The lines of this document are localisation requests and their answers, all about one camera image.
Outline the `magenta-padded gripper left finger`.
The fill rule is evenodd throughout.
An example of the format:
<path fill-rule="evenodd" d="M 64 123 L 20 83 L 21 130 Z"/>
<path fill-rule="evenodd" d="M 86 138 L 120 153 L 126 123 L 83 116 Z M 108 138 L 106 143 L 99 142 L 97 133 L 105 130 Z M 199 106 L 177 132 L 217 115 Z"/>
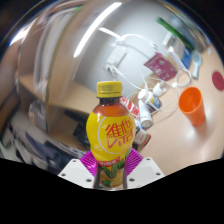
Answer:
<path fill-rule="evenodd" d="M 58 176 L 84 188 L 99 187 L 98 164 L 91 152 L 71 159 Z"/>

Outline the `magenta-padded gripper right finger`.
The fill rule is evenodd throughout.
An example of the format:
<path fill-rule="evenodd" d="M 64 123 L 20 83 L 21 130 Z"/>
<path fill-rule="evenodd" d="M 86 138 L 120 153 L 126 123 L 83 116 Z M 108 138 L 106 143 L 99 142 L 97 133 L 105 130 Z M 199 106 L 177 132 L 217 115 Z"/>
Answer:
<path fill-rule="evenodd" d="M 135 149 L 131 150 L 124 166 L 124 189 L 140 188 L 163 177 L 163 172 L 151 157 L 143 157 Z"/>

